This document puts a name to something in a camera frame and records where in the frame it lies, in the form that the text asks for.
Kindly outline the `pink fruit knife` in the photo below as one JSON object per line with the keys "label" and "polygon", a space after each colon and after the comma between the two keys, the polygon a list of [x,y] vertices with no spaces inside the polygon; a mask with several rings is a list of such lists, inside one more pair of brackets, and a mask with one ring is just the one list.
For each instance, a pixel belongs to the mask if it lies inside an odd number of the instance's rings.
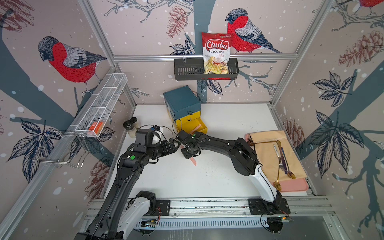
{"label": "pink fruit knife", "polygon": [[191,157],[191,158],[190,158],[190,160],[191,160],[191,162],[194,164],[194,166],[196,166],[196,165],[197,165],[197,162],[196,162],[196,160],[195,160],[195,158],[194,158],[194,157]]}
{"label": "pink fruit knife", "polygon": [[201,124],[197,125],[193,130],[191,130],[191,131],[189,132],[189,134],[193,134],[193,133],[195,133],[201,126],[202,126]]}

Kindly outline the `teal yellow drawer cabinet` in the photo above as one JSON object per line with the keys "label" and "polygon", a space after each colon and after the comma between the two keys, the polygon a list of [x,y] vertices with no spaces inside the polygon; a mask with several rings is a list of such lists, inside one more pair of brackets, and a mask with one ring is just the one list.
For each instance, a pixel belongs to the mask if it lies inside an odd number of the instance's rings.
{"label": "teal yellow drawer cabinet", "polygon": [[208,128],[201,119],[201,102],[189,88],[183,86],[163,94],[168,114],[172,119],[177,132],[184,130],[189,134],[197,125],[202,126],[197,130],[206,134]]}

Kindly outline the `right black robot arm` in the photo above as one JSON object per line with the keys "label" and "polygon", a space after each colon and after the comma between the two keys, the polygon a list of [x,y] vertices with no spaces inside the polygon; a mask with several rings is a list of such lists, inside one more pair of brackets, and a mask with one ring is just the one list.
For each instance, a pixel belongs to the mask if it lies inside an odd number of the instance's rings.
{"label": "right black robot arm", "polygon": [[267,214],[272,215],[280,210],[282,195],[262,171],[262,164],[258,160],[256,152],[245,139],[224,140],[201,132],[188,134],[185,131],[180,131],[176,139],[184,146],[182,153],[186,159],[199,156],[202,150],[229,157],[239,174],[251,178],[260,193]]}

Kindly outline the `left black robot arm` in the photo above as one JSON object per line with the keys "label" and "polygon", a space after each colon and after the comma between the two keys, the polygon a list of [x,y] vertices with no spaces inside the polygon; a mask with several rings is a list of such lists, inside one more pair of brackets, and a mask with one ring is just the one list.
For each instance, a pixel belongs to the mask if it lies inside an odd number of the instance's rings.
{"label": "left black robot arm", "polygon": [[102,207],[85,232],[77,233],[76,240],[126,240],[139,220],[151,212],[156,195],[142,191],[130,208],[126,203],[147,164],[155,164],[161,157],[176,153],[181,143],[174,139],[154,144],[136,140],[119,158],[117,174]]}

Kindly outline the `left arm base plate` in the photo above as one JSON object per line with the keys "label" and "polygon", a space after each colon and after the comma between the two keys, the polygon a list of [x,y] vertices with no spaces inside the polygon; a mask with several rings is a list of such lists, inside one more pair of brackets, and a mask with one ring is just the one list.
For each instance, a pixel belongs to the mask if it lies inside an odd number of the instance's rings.
{"label": "left arm base plate", "polygon": [[150,208],[145,216],[169,216],[170,200],[150,200]]}

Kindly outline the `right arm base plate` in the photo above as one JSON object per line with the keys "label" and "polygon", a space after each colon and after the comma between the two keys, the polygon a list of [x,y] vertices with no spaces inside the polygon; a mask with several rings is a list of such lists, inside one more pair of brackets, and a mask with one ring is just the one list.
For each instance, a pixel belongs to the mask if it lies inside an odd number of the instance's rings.
{"label": "right arm base plate", "polygon": [[273,203],[267,202],[261,198],[248,199],[248,205],[251,215],[290,215],[291,210],[289,208],[286,199],[278,199]]}

